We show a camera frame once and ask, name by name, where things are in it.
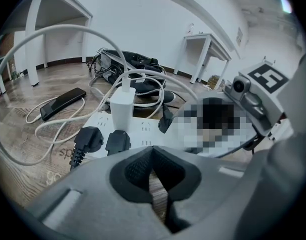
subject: ceiling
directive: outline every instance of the ceiling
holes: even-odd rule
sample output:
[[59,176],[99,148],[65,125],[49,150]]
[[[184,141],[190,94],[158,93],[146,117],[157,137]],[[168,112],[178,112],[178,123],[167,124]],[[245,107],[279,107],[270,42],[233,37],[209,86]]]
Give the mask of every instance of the ceiling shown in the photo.
[[283,11],[281,0],[236,0],[250,28],[263,26],[279,29],[297,37],[299,28],[296,16]]

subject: power cord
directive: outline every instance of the power cord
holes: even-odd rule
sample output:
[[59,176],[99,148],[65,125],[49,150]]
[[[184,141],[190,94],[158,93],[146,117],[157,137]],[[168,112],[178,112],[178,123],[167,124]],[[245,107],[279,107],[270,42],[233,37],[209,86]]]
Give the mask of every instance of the power cord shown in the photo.
[[173,106],[173,105],[168,105],[168,104],[166,104],[166,106],[169,107],[169,108],[174,108],[174,109],[178,109],[179,110],[178,106]]
[[[107,92],[107,94],[103,97],[102,101],[100,102],[100,104],[98,105],[98,107],[92,112],[92,113],[89,113],[89,114],[86,114],[84,116],[79,116],[79,117],[73,117],[75,115],[75,113],[70,117],[70,118],[67,118],[67,119],[60,119],[60,120],[54,120],[52,122],[46,122],[42,125],[40,125],[39,127],[36,128],[35,130],[35,135],[37,136],[37,131],[42,128],[42,127],[45,127],[47,125],[51,125],[51,124],[57,124],[57,123],[66,123],[66,122],[72,122],[72,121],[77,121],[77,120],[82,120],[82,119],[87,119],[89,118],[90,116],[92,116],[94,113],[96,113],[97,111],[101,110],[101,108],[105,105],[105,102],[106,100],[108,99],[109,95],[112,93],[112,91],[114,90],[114,88],[119,84],[120,81],[123,81],[123,84],[122,84],[122,87],[123,87],[123,91],[127,92],[130,88],[130,79],[129,79],[129,74],[132,74],[132,73],[143,73],[143,74],[148,74],[148,75],[152,75],[152,76],[155,76],[155,77],[160,77],[160,78],[163,78],[164,80],[169,80],[173,83],[176,83],[178,86],[184,88],[195,100],[198,100],[198,97],[196,96],[196,94],[191,90],[189,89],[186,85],[184,85],[182,82],[172,78],[172,77],[169,77],[168,75],[166,74],[162,74],[162,73],[159,73],[159,72],[154,72],[152,70],[146,70],[146,69],[133,69],[133,70],[128,70],[127,68],[127,62],[126,62],[126,59],[125,59],[125,56],[123,54],[123,52],[120,50],[120,48],[111,40],[109,39],[108,37],[106,37],[105,35],[93,30],[93,29],[90,29],[88,27],[85,27],[85,26],[80,26],[80,25],[72,25],[72,24],[60,24],[60,25],[53,25],[53,26],[48,26],[48,27],[44,27],[42,29],[39,29],[39,30],[36,30],[34,31],[32,34],[28,35],[26,38],[24,38],[21,42],[19,42],[17,45],[13,46],[12,49],[10,51],[8,51],[8,53],[5,55],[4,59],[2,60],[1,64],[0,64],[0,76],[2,74],[2,71],[4,70],[4,68],[6,67],[6,63],[10,60],[10,58],[14,55],[14,53],[19,49],[21,48],[24,44],[26,44],[27,42],[31,41],[32,39],[40,36],[40,35],[43,35],[47,32],[51,32],[51,31],[55,31],[55,30],[61,30],[61,29],[71,29],[71,30],[78,30],[78,31],[82,31],[82,32],[86,32],[86,33],[90,33],[90,34],[93,34],[99,38],[102,38],[104,39],[105,41],[107,41],[108,43],[110,43],[113,48],[117,51],[118,55],[120,56],[121,60],[122,60],[122,64],[123,64],[123,67],[124,67],[124,73],[121,74],[117,80],[115,81],[115,83],[113,84],[112,88]],[[57,144],[59,142],[56,142],[55,140],[54,141],[47,141],[39,136],[37,136],[40,140],[43,140],[47,143],[51,143],[51,144]],[[24,165],[24,166],[27,166],[27,165],[32,165],[32,163],[26,163],[26,162],[22,162],[22,161],[19,161],[17,160],[16,158],[14,158],[13,156],[11,156],[8,151],[5,149],[5,147],[3,146],[3,144],[1,143],[0,141],[0,152],[2,152],[8,159],[10,159],[12,162],[18,164],[18,165]]]
[[[41,118],[41,114],[39,114],[33,121],[27,121],[27,118],[28,118],[28,116],[29,116],[37,107],[41,106],[41,105],[44,104],[44,103],[47,103],[47,102],[49,102],[49,101],[52,101],[52,100],[54,100],[54,99],[56,99],[56,98],[57,98],[57,97],[50,98],[50,99],[48,99],[48,100],[46,100],[46,101],[44,101],[44,102],[38,104],[37,106],[35,106],[35,107],[27,114],[27,116],[26,116],[26,118],[25,118],[26,123],[27,123],[27,124],[32,124],[32,123],[36,122],[37,120],[39,120],[39,119]],[[82,100],[83,100],[82,106],[81,106],[74,114],[72,114],[69,118],[74,117],[77,113],[79,113],[79,112],[82,110],[82,108],[83,108],[84,105],[85,105],[85,100],[84,100],[84,98],[82,98]],[[67,122],[64,122],[64,123],[61,125],[61,127],[58,129],[58,131],[57,131],[57,133],[55,134],[55,137],[54,137],[54,139],[53,139],[53,142],[56,141],[57,137],[58,137],[59,134],[61,133],[61,131],[62,131],[62,129],[64,128],[64,126],[66,125],[66,123],[67,123]],[[69,137],[69,139],[73,138],[73,137],[76,136],[77,134],[78,134],[78,131],[77,131],[76,133],[74,133],[73,135],[71,135],[71,136]],[[42,161],[47,157],[47,155],[52,151],[53,147],[54,147],[54,144],[52,143],[52,144],[49,146],[49,148],[48,148],[48,150],[46,151],[46,153],[45,153],[39,160],[37,160],[37,161],[34,161],[34,162],[22,162],[22,161],[17,161],[17,164],[19,164],[19,165],[21,165],[21,166],[34,166],[34,165],[36,165],[36,164],[39,164],[39,163],[42,162]]]
[[100,70],[96,70],[96,69],[94,68],[94,72],[95,72],[96,74],[98,74],[98,75],[102,75],[102,74],[104,74],[104,73],[106,73],[106,72],[108,72],[108,71],[112,72],[114,75],[116,75],[117,73],[118,73],[118,75],[123,74],[122,69],[121,69],[118,65],[114,65],[114,64],[112,64],[111,66],[109,66],[108,69],[107,69],[107,68],[104,68],[104,67],[102,67],[102,66],[101,66]]
[[[101,95],[105,96],[105,94],[102,93],[101,90],[99,90],[98,88],[92,86],[92,84],[93,84],[93,83],[95,82],[95,80],[98,79],[98,78],[99,78],[99,76],[95,75],[94,78],[88,83],[88,87],[90,87],[90,88],[96,90],[96,91],[99,92]],[[131,81],[140,80],[140,79],[143,79],[143,78],[145,78],[145,77],[133,78]],[[155,81],[155,82],[159,85],[159,82],[158,82],[156,79],[151,79],[151,80]],[[160,101],[161,101],[161,96],[159,96],[158,100],[157,100],[156,102],[154,102],[154,103],[144,103],[144,104],[134,103],[133,105],[134,105],[135,107],[149,108],[149,107],[152,107],[152,106],[157,105]]]
[[178,96],[180,99],[182,99],[182,101],[183,102],[186,102],[186,100],[183,98],[183,97],[181,97],[178,93],[176,93],[176,92],[174,92],[174,91],[170,91],[170,92],[172,92],[173,94],[175,94],[176,96]]
[[103,135],[97,127],[84,127],[79,130],[76,136],[74,150],[69,164],[70,170],[76,168],[82,163],[85,154],[89,151],[97,151],[103,145]]
[[163,104],[163,117],[158,122],[158,129],[162,133],[165,133],[168,127],[171,125],[173,116],[173,113],[171,113],[168,107]]

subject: black cable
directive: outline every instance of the black cable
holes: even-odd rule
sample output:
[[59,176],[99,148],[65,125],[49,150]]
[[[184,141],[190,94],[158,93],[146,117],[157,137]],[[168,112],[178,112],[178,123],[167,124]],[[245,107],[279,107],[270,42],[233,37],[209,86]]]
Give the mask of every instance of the black cable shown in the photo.
[[181,98],[182,100],[183,100],[183,102],[186,102],[184,99],[183,99],[183,97],[181,97],[178,93],[176,93],[176,92],[174,92],[174,91],[170,91],[170,92],[172,92],[173,94],[175,94],[175,95],[177,95],[179,98]]
[[88,66],[88,69],[89,69],[89,71],[92,71],[92,66],[93,66],[93,64],[94,64],[94,71],[95,71],[95,69],[96,69],[96,60],[98,59],[98,57],[100,57],[101,56],[101,54],[97,54],[97,55],[95,55],[93,58],[92,58],[92,60],[91,60],[91,66],[89,65],[89,61],[87,61],[86,62],[86,65]]
[[178,106],[167,105],[167,104],[166,104],[166,106],[169,107],[169,108],[174,108],[174,109],[178,109],[178,110],[179,110],[179,107],[178,107]]
[[83,127],[75,137],[75,146],[69,164],[71,169],[79,166],[89,151],[95,152],[103,145],[103,135],[97,127]]
[[163,104],[163,117],[158,122],[158,129],[165,133],[172,123],[173,113],[168,109],[168,106]]
[[101,66],[101,68],[100,68],[99,71],[96,70],[96,69],[94,69],[94,72],[95,72],[96,74],[98,74],[98,75],[101,75],[101,74],[103,74],[103,73],[105,73],[105,72],[107,72],[107,71],[109,71],[109,70],[110,70],[109,68],[106,69],[106,68],[104,68],[104,67]]
[[115,67],[115,68],[116,68],[116,72],[117,72],[117,70],[119,70],[119,76],[120,76],[121,74],[123,74],[123,70],[120,68],[119,65],[112,64],[111,67]]

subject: white power strip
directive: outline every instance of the white power strip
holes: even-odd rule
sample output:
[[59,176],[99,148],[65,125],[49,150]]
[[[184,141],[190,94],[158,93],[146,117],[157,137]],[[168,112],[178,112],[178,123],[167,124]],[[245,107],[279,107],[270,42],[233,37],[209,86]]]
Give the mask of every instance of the white power strip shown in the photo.
[[[159,120],[132,117],[127,134],[130,137],[131,149],[145,146],[168,146],[178,147],[179,143],[173,139],[169,140],[168,136],[158,129]],[[114,132],[113,119],[111,114],[98,112],[92,115],[83,127],[98,127],[103,135],[104,143],[100,150],[87,153],[86,158],[103,158],[107,156],[105,149],[110,133]]]

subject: black smartphone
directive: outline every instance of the black smartphone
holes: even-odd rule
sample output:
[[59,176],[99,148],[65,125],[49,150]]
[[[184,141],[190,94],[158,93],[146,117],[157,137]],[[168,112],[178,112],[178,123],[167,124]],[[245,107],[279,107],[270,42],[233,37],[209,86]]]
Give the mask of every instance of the black smartphone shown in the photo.
[[75,101],[81,99],[85,95],[86,91],[80,88],[75,88],[62,94],[56,99],[51,100],[40,109],[43,121],[49,120],[53,115],[66,108],[68,105],[71,105]]

